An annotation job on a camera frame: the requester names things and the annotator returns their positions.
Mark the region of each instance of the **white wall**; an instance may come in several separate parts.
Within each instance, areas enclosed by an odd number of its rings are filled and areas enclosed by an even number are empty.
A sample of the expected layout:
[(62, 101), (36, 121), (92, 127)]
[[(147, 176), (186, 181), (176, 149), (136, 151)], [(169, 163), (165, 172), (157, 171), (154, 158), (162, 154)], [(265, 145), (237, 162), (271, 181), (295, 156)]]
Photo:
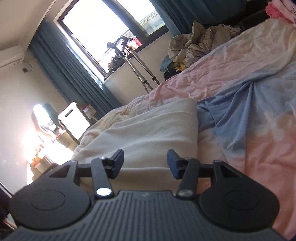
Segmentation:
[(23, 63), (0, 69), (0, 181), (12, 192), (27, 184), (25, 136), (34, 131), (31, 113), (36, 104), (50, 103), (61, 112), (66, 101), (51, 84), (35, 60), (31, 72)]
[[(172, 35), (167, 32), (138, 53), (140, 58), (161, 83), (164, 81), (164, 73), (160, 71), (160, 64), (168, 54), (169, 38), (172, 38)], [(153, 88), (156, 88), (157, 84), (151, 80), (151, 76), (145, 69), (140, 66), (134, 58), (131, 58), (131, 62), (141, 72), (149, 84)], [(138, 96), (146, 94), (139, 79), (127, 63), (124, 63), (107, 78), (104, 84), (123, 105), (128, 104)]]

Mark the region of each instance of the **pink clothing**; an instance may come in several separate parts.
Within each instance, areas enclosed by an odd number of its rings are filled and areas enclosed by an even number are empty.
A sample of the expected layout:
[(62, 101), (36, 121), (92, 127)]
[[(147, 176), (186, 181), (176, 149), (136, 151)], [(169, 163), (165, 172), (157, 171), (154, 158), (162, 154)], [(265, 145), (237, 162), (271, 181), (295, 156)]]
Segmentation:
[(291, 0), (272, 0), (272, 4), (286, 19), (291, 20), (296, 28), (296, 5)]
[(291, 23), (291, 21), (287, 19), (272, 2), (268, 2), (268, 6), (265, 7), (265, 12), (270, 18), (283, 18), (287, 20), (287, 22)]

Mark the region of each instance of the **window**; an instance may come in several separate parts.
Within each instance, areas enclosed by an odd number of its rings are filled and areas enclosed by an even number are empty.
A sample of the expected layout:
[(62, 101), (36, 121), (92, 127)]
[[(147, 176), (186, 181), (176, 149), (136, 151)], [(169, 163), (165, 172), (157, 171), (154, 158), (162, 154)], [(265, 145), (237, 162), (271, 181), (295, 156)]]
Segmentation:
[(124, 63), (107, 42), (126, 36), (138, 52), (168, 31), (149, 0), (74, 0), (58, 22), (104, 77)]

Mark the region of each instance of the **window pane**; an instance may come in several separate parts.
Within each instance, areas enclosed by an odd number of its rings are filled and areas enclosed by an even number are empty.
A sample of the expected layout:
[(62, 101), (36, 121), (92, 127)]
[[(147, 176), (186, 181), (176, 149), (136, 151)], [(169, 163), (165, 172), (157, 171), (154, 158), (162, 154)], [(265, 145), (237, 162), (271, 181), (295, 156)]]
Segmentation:
[(107, 42), (115, 42), (120, 36), (130, 33), (121, 19), (100, 0), (80, 0), (63, 22), (103, 69), (109, 72), (108, 63), (115, 53), (107, 49)]
[(165, 23), (149, 0), (117, 0), (150, 35)]

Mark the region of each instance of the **bed sheet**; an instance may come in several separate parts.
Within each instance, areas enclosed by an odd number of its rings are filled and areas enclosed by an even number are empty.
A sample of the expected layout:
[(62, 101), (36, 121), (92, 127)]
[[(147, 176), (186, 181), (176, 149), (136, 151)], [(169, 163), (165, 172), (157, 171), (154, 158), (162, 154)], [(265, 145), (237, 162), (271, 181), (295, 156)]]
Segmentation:
[[(145, 96), (109, 112), (84, 135), (75, 155), (114, 123), (177, 99), (198, 103), (198, 159), (222, 159), (280, 199), (274, 228), (286, 238), (296, 229), (296, 30), (279, 19), (243, 32)], [(285, 99), (287, 91), (291, 93)], [(199, 191), (208, 186), (199, 183)]]

